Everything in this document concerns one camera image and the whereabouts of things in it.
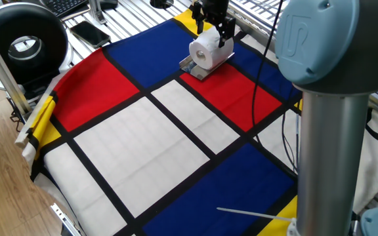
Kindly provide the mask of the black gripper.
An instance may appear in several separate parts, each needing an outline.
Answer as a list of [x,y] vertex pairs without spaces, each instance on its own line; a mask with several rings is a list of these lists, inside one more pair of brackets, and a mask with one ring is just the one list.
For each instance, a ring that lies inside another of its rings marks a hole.
[[219,33],[219,48],[234,36],[236,19],[226,16],[229,0],[201,0],[192,3],[192,18],[196,21],[197,34],[204,29],[204,20],[209,23],[216,23],[215,27]]

